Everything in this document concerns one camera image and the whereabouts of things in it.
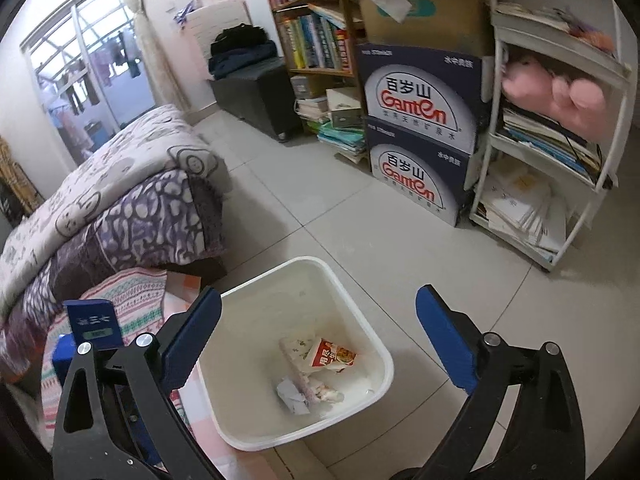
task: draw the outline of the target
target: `black storage ottoman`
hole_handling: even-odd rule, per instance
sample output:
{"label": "black storage ottoman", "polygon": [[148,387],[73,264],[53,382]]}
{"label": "black storage ottoman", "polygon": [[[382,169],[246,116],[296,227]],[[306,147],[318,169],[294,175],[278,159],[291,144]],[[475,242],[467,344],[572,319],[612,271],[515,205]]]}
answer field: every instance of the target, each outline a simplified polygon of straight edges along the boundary
{"label": "black storage ottoman", "polygon": [[302,130],[282,58],[265,59],[209,83],[220,108],[271,137],[284,142]]}

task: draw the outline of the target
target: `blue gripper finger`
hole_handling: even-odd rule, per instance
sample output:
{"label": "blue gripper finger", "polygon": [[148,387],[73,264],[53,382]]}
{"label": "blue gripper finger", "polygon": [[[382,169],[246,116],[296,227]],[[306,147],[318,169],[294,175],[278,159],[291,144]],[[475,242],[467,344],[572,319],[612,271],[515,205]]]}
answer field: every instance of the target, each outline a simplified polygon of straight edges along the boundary
{"label": "blue gripper finger", "polygon": [[[184,386],[221,314],[222,298],[218,291],[208,286],[187,312],[171,316],[161,328],[165,332],[158,332],[162,355],[160,383],[164,391],[170,392]],[[171,335],[166,345],[163,341],[165,334]]]}
{"label": "blue gripper finger", "polygon": [[465,314],[450,310],[431,285],[418,290],[415,312],[451,382],[471,395],[478,385],[475,345],[480,331]]}

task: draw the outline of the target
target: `white trash bin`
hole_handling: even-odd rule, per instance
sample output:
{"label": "white trash bin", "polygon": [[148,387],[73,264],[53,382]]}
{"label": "white trash bin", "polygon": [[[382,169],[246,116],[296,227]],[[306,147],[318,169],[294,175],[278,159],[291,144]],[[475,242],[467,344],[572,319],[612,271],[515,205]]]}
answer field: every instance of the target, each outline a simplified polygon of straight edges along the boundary
{"label": "white trash bin", "polygon": [[[315,330],[357,353],[353,367],[314,374],[344,394],[293,415],[276,394],[289,375],[278,341]],[[303,256],[222,295],[222,318],[200,355],[213,419],[236,449],[258,451],[328,428],[379,400],[391,386],[391,354],[329,266]]]}

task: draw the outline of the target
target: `white patterned quilt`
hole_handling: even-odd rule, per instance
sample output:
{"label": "white patterned quilt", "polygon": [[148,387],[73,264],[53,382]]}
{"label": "white patterned quilt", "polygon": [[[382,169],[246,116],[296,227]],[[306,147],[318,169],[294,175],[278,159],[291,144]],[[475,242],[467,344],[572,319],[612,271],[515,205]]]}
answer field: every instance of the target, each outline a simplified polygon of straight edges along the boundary
{"label": "white patterned quilt", "polygon": [[204,178],[220,193],[231,189],[224,160],[175,106],[166,105],[131,123],[71,173],[6,241],[0,256],[0,324],[62,244],[137,184],[173,168]]}

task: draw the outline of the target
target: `cardboard box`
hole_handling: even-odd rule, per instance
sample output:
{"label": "cardboard box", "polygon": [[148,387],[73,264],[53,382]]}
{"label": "cardboard box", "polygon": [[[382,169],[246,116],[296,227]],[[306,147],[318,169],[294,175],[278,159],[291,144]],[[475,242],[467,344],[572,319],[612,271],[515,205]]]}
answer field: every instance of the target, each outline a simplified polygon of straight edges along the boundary
{"label": "cardboard box", "polygon": [[469,156],[373,117],[366,131],[373,175],[455,226],[473,199],[483,153]]}
{"label": "cardboard box", "polygon": [[493,57],[363,44],[358,70],[370,116],[476,152],[491,115]]}
{"label": "cardboard box", "polygon": [[362,104],[358,89],[353,86],[326,91],[329,118],[334,128],[362,127]]}
{"label": "cardboard box", "polygon": [[184,30],[196,39],[202,57],[207,60],[211,57],[211,43],[218,34],[242,23],[251,25],[244,0],[222,0],[187,14]]}
{"label": "cardboard box", "polygon": [[486,0],[376,1],[384,10],[374,0],[360,0],[372,43],[427,46],[475,56],[494,50]]}
{"label": "cardboard box", "polygon": [[326,93],[328,88],[336,86],[335,78],[330,75],[295,75],[291,85],[297,99],[314,99]]}

